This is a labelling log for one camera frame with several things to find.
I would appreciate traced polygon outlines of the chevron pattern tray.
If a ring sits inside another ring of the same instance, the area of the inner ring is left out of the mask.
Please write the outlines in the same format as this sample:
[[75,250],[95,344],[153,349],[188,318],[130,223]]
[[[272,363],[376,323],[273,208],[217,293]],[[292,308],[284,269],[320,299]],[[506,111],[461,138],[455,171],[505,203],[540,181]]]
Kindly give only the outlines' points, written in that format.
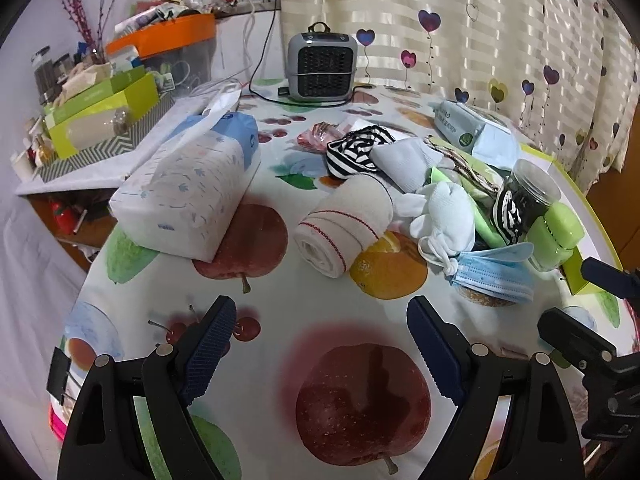
[[115,156],[135,150],[152,128],[166,115],[175,104],[175,100],[165,94],[143,117],[138,119],[125,133],[113,136],[96,145],[81,150],[70,158],[56,158],[49,165],[36,169],[35,175],[43,182],[50,182],[70,172],[97,164]]

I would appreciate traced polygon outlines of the green patterned cloth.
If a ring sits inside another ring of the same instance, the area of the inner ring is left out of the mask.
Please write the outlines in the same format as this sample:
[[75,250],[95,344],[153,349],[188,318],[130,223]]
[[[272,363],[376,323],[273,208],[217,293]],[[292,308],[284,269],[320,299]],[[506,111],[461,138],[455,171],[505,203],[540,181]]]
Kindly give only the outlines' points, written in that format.
[[434,143],[432,138],[424,138],[423,141],[430,148],[434,148],[435,151],[450,158],[454,162],[454,169],[457,170],[459,174],[462,174],[463,177],[470,180],[476,188],[479,188],[489,196],[495,197],[497,195],[500,186],[476,171],[471,166],[468,158],[462,156],[453,148],[447,148],[445,145]]

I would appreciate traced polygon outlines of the black white striped sock roll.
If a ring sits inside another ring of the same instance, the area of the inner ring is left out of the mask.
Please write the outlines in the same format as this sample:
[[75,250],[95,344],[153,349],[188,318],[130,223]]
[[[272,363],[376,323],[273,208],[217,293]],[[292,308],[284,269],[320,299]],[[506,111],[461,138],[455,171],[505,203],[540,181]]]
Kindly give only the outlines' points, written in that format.
[[520,207],[510,188],[504,186],[498,193],[491,209],[491,219],[506,244],[513,245],[520,241],[524,222]]

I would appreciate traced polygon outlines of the heart patterned curtain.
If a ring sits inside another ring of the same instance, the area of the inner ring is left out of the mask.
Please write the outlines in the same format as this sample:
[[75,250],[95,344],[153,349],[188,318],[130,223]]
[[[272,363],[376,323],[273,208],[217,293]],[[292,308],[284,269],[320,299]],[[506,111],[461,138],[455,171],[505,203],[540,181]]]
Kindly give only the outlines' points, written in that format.
[[583,191],[625,165],[639,47],[608,0],[281,0],[285,38],[315,22],[359,81],[495,110]]

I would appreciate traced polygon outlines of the green plastic jar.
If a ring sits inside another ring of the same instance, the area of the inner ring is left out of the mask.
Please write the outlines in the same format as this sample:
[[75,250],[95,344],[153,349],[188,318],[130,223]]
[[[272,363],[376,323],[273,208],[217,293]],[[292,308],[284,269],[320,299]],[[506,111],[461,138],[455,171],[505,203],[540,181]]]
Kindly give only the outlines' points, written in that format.
[[526,242],[534,248],[529,260],[540,272],[552,271],[570,258],[584,236],[584,227],[574,210],[555,202],[526,233]]

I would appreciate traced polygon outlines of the grey portable space heater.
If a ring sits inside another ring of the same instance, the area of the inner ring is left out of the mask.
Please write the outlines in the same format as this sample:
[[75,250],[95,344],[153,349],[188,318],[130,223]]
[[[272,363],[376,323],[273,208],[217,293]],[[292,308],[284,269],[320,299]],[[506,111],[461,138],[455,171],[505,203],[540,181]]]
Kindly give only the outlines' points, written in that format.
[[288,96],[305,104],[346,103],[352,97],[357,41],[314,22],[288,42]]

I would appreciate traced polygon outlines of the grey folded sock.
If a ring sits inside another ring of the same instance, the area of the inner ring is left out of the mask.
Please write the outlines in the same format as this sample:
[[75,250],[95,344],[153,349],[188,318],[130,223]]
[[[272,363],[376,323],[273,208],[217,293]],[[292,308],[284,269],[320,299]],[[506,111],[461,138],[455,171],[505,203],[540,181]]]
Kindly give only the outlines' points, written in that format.
[[378,145],[370,151],[370,159],[375,167],[404,193],[413,193],[422,188],[427,174],[443,157],[441,152],[418,138]]

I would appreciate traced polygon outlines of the white red-striped towel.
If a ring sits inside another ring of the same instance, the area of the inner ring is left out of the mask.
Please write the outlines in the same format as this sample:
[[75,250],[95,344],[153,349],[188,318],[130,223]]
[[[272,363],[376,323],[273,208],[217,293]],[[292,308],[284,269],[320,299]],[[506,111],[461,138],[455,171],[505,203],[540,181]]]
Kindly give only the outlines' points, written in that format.
[[390,186],[370,174],[356,174],[298,222],[293,240],[314,270],[339,278],[383,236],[393,215]]

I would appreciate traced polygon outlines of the green white box tray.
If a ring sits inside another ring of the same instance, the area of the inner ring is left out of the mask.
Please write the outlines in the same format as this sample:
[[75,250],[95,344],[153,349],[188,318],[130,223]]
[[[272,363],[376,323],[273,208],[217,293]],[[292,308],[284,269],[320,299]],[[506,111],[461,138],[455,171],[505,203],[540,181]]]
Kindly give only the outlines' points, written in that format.
[[582,222],[585,236],[575,247],[574,254],[562,265],[570,292],[573,295],[600,292],[600,287],[589,284],[582,277],[580,267],[586,259],[595,258],[617,270],[623,269],[620,257],[617,255],[608,233],[586,196],[582,194],[575,182],[552,156],[544,154],[536,148],[531,148],[525,143],[520,144],[520,150],[522,159],[529,160],[548,174],[561,192],[561,202],[570,207]]

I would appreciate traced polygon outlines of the wet wipes pack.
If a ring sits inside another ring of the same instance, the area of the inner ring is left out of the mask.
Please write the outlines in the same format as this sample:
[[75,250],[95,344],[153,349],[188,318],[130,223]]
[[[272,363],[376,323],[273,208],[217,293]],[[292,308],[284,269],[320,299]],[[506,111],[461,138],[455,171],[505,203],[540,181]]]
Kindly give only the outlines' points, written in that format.
[[435,106],[434,122],[451,145],[489,166],[511,171],[520,158],[510,128],[484,110],[445,100]]

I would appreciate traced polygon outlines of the orange lidded storage box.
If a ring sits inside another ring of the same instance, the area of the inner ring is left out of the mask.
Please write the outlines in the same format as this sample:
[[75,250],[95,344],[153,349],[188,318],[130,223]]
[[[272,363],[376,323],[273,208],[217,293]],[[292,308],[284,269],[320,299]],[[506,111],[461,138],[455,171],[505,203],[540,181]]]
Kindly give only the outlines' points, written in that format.
[[106,46],[106,54],[114,60],[118,54],[137,52],[158,84],[184,96],[212,80],[215,34],[213,14],[191,13],[114,39]]

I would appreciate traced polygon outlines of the clear plastic lidded jar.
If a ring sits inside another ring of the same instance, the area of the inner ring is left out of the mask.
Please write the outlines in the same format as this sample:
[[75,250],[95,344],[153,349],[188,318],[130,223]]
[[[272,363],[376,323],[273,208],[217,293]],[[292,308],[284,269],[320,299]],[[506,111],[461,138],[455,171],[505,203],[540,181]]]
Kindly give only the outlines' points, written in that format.
[[501,188],[504,186],[514,193],[514,198],[520,207],[524,222],[524,231],[520,240],[534,221],[561,198],[558,186],[549,175],[527,159],[520,158],[516,161]]

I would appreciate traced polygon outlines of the pink plastic wrapper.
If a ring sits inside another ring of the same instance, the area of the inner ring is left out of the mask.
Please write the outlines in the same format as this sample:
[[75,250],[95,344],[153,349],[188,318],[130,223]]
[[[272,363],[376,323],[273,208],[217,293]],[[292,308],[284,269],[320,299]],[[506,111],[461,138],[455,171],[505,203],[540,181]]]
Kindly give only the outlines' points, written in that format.
[[309,129],[299,133],[297,145],[305,151],[323,154],[331,142],[341,140],[344,131],[328,122],[318,122]]

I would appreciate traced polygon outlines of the green cardboard box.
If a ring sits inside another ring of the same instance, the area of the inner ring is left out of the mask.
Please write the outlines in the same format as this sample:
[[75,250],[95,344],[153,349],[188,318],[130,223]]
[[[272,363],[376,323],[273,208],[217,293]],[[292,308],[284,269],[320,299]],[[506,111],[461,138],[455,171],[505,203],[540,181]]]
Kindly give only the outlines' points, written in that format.
[[66,159],[79,152],[68,137],[70,128],[78,120],[124,108],[129,122],[135,122],[152,110],[159,100],[154,77],[142,66],[95,84],[47,116],[47,128],[55,153],[60,159]]

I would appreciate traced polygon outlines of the light green thin cloth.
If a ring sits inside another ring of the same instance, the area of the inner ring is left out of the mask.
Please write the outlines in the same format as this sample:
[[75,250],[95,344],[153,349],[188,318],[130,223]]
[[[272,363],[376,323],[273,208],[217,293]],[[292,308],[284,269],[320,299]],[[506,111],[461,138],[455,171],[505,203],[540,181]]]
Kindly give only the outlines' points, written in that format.
[[465,179],[465,177],[457,176],[457,177],[450,178],[449,175],[453,173],[454,172],[452,170],[442,171],[437,167],[433,167],[430,171],[430,182],[434,183],[434,182],[440,182],[440,181],[447,181],[447,182],[454,182],[462,186],[465,192],[467,192],[468,195],[470,196],[470,202],[471,202],[473,217],[474,217],[475,231],[477,232],[477,234],[480,236],[482,240],[484,240],[484,243],[490,248],[499,248],[499,247],[506,246],[506,242],[504,241],[502,236],[499,234],[499,232],[496,230],[494,225],[491,223],[490,219],[487,217],[487,214],[485,214],[484,211],[480,209],[480,206],[478,206],[478,203],[476,202],[476,200],[474,200],[473,193],[476,192],[476,188],[474,188],[471,182],[468,179]]

